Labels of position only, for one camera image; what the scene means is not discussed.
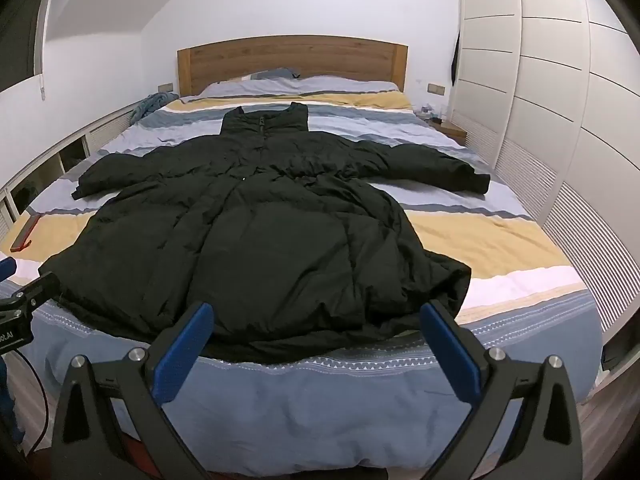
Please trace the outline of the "dark blue pillow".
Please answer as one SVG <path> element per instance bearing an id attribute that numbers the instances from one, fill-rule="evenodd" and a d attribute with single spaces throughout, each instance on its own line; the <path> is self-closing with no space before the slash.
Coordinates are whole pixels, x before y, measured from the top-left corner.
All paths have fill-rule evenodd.
<path id="1" fill-rule="evenodd" d="M 266 80 L 266 79 L 298 79 L 300 73 L 288 67 L 278 67 L 272 70 L 261 70 L 257 73 L 250 74 L 250 80 Z"/>

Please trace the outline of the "white wardrobe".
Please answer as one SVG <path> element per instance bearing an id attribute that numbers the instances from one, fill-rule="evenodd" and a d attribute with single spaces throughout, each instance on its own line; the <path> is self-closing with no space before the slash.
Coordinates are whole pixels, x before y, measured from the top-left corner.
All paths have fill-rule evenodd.
<path id="1" fill-rule="evenodd" d="M 460 0 L 450 117 L 612 339 L 639 307 L 639 53 L 606 0 Z"/>

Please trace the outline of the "wall switch plate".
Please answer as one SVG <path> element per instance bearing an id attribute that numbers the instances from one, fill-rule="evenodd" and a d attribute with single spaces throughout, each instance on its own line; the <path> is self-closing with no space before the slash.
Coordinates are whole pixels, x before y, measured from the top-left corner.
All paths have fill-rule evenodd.
<path id="1" fill-rule="evenodd" d="M 174 90 L 174 85 L 170 82 L 169 84 L 160 84 L 157 87 L 158 92 L 171 92 Z"/>
<path id="2" fill-rule="evenodd" d="M 428 84 L 426 90 L 428 93 L 437 94 L 438 96 L 443 96 L 446 93 L 446 88 L 439 84 Z"/>

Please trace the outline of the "wooden nightstand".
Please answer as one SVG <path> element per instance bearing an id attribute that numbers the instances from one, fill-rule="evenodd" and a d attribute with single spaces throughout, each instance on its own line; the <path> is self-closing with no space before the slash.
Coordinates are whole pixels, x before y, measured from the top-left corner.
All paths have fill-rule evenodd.
<path id="1" fill-rule="evenodd" d="M 465 130 L 454 125 L 452 122 L 434 118 L 430 120 L 430 125 L 440 133 L 448 136 L 448 138 L 456 141 L 457 144 L 460 144 L 462 146 L 466 145 L 466 136 L 468 134 Z"/>

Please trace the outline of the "left wall switch plate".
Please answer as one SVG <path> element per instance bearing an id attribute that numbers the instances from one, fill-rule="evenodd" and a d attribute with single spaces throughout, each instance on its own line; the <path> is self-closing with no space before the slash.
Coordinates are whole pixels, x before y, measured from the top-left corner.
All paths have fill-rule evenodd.
<path id="1" fill-rule="evenodd" d="M 157 87 L 158 92 L 171 92 L 174 90 L 174 85 L 170 82 L 169 84 L 160 84 Z"/>

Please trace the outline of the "black puffer coat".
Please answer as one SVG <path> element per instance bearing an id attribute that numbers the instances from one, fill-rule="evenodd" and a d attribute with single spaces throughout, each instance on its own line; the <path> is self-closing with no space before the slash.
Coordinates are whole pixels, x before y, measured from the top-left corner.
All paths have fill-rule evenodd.
<path id="1" fill-rule="evenodd" d="M 106 202 L 41 272 L 78 320 L 141 341 L 206 302 L 205 354 L 224 361 L 376 344 L 416 330 L 429 302 L 459 312 L 472 275 L 422 246 L 378 179 L 478 195 L 490 183 L 425 145 L 312 131 L 303 104 L 236 108 L 213 136 L 95 162 L 74 195 Z"/>

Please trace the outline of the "blue crumpled cloth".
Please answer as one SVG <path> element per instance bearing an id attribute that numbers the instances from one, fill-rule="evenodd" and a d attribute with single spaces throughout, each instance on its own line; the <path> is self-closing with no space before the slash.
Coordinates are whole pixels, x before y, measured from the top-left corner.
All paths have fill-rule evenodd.
<path id="1" fill-rule="evenodd" d="M 137 122 L 140 122 L 141 119 L 155 113 L 157 110 L 160 110 L 162 107 L 167 104 L 178 100 L 179 96 L 175 92 L 155 92 L 149 94 L 146 98 L 141 100 L 129 117 L 129 125 L 133 126 Z"/>

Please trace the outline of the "right wall switch plate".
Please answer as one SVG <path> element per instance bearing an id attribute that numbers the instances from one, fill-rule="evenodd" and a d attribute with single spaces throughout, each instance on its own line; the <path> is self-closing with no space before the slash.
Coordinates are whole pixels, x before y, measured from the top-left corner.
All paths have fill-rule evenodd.
<path id="1" fill-rule="evenodd" d="M 437 94 L 438 96 L 443 96 L 446 93 L 446 88 L 439 84 L 428 84 L 426 90 L 428 93 Z"/>

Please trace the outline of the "wooden headboard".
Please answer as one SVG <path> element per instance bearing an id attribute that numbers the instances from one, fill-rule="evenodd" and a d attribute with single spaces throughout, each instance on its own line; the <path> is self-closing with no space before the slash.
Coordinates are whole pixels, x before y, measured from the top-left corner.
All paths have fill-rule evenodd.
<path id="1" fill-rule="evenodd" d="M 196 96 L 214 82 L 292 68 L 302 77 L 389 81 L 405 88 L 409 48 L 364 38 L 281 35 L 212 42 L 177 52 L 178 89 Z"/>

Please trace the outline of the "white low shelf unit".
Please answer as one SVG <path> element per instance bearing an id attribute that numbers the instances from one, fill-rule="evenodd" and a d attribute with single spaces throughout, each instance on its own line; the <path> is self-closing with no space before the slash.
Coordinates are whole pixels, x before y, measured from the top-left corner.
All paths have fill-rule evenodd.
<path id="1" fill-rule="evenodd" d="M 138 103 L 134 101 L 72 132 L 2 185 L 1 236 L 9 233 L 22 212 L 14 200 L 21 188 L 28 188 L 31 183 L 39 193 L 84 159 L 96 154 L 129 127 L 130 117 Z"/>

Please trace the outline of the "striped pillow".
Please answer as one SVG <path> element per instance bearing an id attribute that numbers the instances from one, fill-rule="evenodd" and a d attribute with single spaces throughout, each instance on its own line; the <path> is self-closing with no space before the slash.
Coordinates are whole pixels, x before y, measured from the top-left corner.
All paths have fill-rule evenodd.
<path id="1" fill-rule="evenodd" d="M 228 98 L 229 96 L 292 96 L 293 94 L 375 93 L 398 91 L 390 81 L 361 81 L 337 76 L 313 76 L 303 79 L 243 79 L 210 84 L 196 97 Z"/>

